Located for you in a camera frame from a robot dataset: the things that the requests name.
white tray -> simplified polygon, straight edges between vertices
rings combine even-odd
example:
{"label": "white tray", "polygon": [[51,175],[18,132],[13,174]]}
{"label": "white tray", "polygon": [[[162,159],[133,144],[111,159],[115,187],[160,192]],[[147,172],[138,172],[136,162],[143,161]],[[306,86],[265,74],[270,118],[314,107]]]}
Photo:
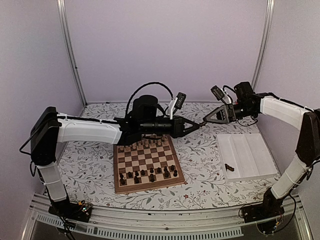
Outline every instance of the white tray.
{"label": "white tray", "polygon": [[[218,134],[217,140],[227,183],[272,178],[278,173],[260,133]],[[225,164],[234,171],[226,170]]]}

chessboard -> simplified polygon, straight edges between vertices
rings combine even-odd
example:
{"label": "chessboard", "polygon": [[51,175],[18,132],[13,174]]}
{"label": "chessboard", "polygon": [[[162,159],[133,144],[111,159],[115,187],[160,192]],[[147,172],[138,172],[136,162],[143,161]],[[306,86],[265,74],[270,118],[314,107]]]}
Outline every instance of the chessboard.
{"label": "chessboard", "polygon": [[185,183],[177,154],[169,135],[142,139],[130,146],[113,148],[114,189],[129,194]]}

floral tablecloth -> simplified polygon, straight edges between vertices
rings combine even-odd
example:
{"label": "floral tablecloth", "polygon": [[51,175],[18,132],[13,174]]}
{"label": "floral tablecloth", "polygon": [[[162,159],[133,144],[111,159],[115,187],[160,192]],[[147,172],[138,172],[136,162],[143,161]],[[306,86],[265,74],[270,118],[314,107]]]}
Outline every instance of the floral tablecloth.
{"label": "floral tablecloth", "polygon": [[[177,115],[202,122],[214,103],[185,103]],[[90,104],[83,117],[123,117],[125,103]],[[251,119],[243,119],[248,124]],[[97,206],[128,209],[188,210],[230,207],[261,201],[273,178],[225,182],[219,160],[217,134],[258,133],[256,125],[208,123],[186,137],[173,139],[186,184],[131,194],[115,194],[113,146],[101,142],[68,142],[59,162],[62,180],[72,201],[91,201]]]}

